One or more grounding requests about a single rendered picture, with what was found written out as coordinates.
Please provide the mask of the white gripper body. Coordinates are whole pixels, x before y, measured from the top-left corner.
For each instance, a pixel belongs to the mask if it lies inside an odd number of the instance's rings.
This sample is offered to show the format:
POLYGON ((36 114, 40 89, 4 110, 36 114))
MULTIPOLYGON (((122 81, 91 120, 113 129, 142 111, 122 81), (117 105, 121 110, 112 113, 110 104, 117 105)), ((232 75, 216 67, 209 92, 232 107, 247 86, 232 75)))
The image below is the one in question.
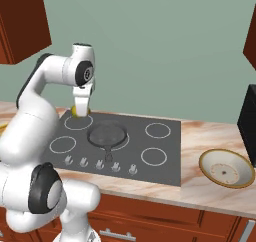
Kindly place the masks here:
POLYGON ((89 98, 76 97, 75 98, 75 114, 77 117, 86 117, 89 113, 89 98))

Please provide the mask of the yellow lemon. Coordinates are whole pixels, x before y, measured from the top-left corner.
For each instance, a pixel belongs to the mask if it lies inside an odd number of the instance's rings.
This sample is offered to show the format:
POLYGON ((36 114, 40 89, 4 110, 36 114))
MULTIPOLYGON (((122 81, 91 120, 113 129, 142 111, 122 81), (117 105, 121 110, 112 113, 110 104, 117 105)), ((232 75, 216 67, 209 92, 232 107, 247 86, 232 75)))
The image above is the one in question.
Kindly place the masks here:
MULTIPOLYGON (((73 106, 71 107, 71 113, 72 113, 72 116, 73 116, 73 117, 75 117, 75 118, 79 117, 79 116, 77 115, 77 113, 76 113, 76 107, 75 107, 75 105, 73 105, 73 106)), ((91 113, 91 110, 90 110, 90 108, 88 108, 87 114, 89 115, 90 113, 91 113)))

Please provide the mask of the cream plate with gold rim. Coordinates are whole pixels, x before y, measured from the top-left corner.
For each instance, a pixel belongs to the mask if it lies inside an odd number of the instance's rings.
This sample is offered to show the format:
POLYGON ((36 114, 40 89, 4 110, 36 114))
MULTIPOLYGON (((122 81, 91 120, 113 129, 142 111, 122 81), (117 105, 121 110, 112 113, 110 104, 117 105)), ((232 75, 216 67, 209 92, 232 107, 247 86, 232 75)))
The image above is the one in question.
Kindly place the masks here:
POLYGON ((255 170, 251 163, 227 149, 210 149, 202 153, 199 168, 209 180, 227 188, 245 188, 255 180, 255 170))

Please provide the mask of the dark grey frying pan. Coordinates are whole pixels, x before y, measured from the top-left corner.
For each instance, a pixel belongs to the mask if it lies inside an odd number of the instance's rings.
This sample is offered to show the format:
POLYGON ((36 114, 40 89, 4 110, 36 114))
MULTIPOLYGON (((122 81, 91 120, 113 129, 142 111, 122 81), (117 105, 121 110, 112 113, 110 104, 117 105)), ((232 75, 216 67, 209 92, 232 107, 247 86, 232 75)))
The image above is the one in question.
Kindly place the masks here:
POLYGON ((87 140, 95 147, 105 150, 105 161, 112 162, 111 150, 127 138, 127 129, 115 120, 103 120, 93 124, 87 131, 87 140))

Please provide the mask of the dark grey hob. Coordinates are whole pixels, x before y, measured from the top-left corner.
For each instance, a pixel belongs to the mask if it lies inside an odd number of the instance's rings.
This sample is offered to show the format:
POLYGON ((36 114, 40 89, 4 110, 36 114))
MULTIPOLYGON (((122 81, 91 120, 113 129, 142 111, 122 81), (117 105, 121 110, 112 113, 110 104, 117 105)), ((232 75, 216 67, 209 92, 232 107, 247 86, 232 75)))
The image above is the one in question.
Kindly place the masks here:
POLYGON ((168 119, 96 112, 85 118, 74 118, 70 111, 66 111, 44 158, 60 169, 179 186, 181 123, 168 119), (110 163, 105 161, 105 150, 93 146, 87 140, 87 130, 103 120, 118 121, 127 129, 126 140, 112 148, 113 161, 110 163), (71 165, 64 163, 68 155, 73 158, 71 165), (80 166, 83 157, 88 160, 87 167, 80 166), (95 167, 98 160, 103 160, 102 170, 95 167), (119 162, 119 172, 112 171, 114 162, 119 162), (137 167, 135 175, 129 173, 132 164, 137 167))

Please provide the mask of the red-brown panel under hob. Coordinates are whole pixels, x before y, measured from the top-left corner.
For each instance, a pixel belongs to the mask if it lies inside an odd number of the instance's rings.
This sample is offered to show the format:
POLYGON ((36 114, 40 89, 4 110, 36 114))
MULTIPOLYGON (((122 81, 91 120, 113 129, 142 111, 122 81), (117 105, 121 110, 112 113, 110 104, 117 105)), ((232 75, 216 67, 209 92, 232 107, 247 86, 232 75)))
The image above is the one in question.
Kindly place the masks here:
POLYGON ((179 206, 103 194, 98 212, 158 223, 199 226, 203 212, 179 206))

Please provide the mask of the red-brown drawer front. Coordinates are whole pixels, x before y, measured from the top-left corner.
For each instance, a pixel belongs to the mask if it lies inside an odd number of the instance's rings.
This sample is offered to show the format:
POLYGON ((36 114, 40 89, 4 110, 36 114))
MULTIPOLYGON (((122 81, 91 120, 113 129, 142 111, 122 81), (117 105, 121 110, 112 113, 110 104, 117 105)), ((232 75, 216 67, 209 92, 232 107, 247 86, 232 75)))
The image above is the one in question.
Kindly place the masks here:
POLYGON ((135 242, 238 242, 234 235, 210 235, 104 214, 90 214, 89 221, 103 242, 130 242, 114 238, 114 234, 127 235, 128 233, 136 238, 135 242))

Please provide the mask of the black appliance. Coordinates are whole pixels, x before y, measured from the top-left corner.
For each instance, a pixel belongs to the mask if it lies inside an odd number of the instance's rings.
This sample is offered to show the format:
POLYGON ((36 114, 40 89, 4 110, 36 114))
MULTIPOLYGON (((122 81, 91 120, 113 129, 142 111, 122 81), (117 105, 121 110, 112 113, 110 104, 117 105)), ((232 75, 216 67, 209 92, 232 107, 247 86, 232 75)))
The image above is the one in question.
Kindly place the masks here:
POLYGON ((247 88, 237 125, 250 162, 256 168, 256 84, 247 88))

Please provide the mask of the red-brown cupboard door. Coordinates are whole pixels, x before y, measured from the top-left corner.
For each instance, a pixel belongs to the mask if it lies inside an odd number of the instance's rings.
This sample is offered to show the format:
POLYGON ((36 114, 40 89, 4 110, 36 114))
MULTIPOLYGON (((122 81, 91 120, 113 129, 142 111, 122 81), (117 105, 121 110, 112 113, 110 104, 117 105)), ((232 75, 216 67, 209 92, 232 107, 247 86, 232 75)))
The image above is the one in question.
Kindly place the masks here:
MULTIPOLYGON (((234 233, 233 242, 238 242, 248 220, 256 221, 256 219, 242 218, 238 224, 238 227, 237 227, 235 233, 234 233)), ((256 225, 255 225, 253 231, 251 232, 247 242, 256 242, 256 225)))

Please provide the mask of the red-brown wall cupboard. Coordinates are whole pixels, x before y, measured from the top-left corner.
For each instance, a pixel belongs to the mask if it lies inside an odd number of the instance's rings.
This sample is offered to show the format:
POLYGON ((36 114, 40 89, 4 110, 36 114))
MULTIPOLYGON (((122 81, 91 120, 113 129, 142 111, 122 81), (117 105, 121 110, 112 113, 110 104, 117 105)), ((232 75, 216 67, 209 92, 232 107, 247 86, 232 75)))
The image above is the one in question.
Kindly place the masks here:
POLYGON ((0 0, 0 64, 17 64, 51 44, 44 0, 0 0))
POLYGON ((254 6, 243 54, 252 67, 256 70, 256 5, 254 6))

